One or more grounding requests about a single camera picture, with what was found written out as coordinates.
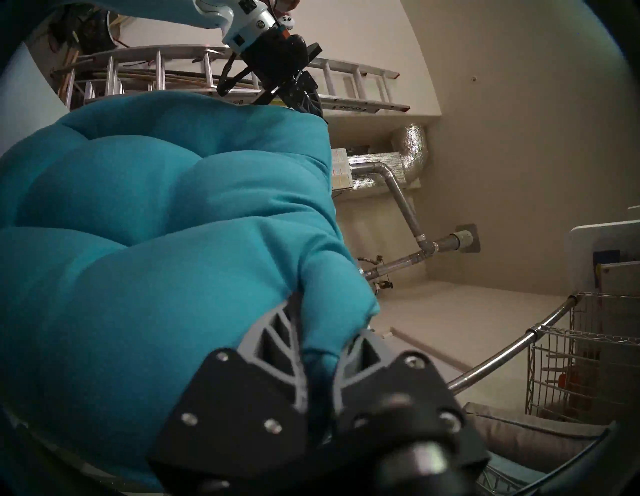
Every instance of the gray cushion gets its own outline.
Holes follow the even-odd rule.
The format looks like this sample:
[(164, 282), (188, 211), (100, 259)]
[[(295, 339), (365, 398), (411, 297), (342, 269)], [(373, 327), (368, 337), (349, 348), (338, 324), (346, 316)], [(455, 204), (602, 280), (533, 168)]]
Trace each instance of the gray cushion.
[(465, 411), (489, 451), (544, 473), (572, 459), (607, 429), (539, 419), (476, 403), (467, 403)]

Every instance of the insulated duct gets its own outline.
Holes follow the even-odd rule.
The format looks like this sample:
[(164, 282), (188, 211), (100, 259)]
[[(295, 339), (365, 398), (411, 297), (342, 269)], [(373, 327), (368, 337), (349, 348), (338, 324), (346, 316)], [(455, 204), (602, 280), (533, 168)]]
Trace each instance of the insulated duct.
[(391, 135), (391, 146), (400, 154), (407, 185), (418, 179), (427, 163), (427, 133), (424, 128), (411, 124), (396, 129)]
[[(411, 124), (396, 129), (391, 135), (393, 153), (355, 155), (349, 164), (382, 162), (394, 172), (401, 188), (407, 188), (424, 169), (429, 153), (427, 134), (420, 125)], [(367, 174), (353, 178), (353, 189), (345, 191), (341, 199), (363, 198), (389, 191), (384, 179), (378, 174)]]

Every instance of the tufted cushion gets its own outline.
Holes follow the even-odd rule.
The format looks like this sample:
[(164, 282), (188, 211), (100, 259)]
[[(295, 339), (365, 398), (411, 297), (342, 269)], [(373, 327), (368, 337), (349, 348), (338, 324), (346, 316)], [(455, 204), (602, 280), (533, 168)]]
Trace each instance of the tufted cushion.
[(320, 118), (152, 92), (0, 158), (0, 394), (60, 446), (145, 480), (205, 356), (302, 290), (312, 383), (377, 311), (335, 222)]

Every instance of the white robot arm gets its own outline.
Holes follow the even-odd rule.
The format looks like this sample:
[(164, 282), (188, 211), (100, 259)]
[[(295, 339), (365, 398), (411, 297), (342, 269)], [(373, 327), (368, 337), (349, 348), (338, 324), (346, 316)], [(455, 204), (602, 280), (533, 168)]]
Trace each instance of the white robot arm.
[[(49, 12), (72, 1), (6, 0), (8, 6), (0, 8), (0, 70), (4, 70), (17, 46)], [(240, 79), (253, 72), (264, 88), (254, 104), (266, 105), (278, 96), (290, 108), (322, 117), (316, 82), (305, 70), (322, 49), (318, 44), (307, 47), (301, 36), (292, 35), (276, 19), (295, 6), (297, 0), (97, 0), (95, 3), (133, 17), (221, 29), (223, 42), (234, 56), (218, 85), (220, 95), (226, 95)], [(247, 69), (227, 78), (236, 57), (247, 64)]]

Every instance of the wire rack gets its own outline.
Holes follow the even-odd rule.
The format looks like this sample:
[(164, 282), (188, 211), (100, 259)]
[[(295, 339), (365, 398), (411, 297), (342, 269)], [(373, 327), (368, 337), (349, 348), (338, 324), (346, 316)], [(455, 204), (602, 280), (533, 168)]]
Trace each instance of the wire rack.
[(512, 480), (491, 466), (485, 467), (476, 483), (480, 486), (482, 494), (496, 496), (507, 496), (526, 485)]
[(525, 412), (608, 425), (640, 389), (640, 296), (580, 293), (569, 317), (529, 346)]

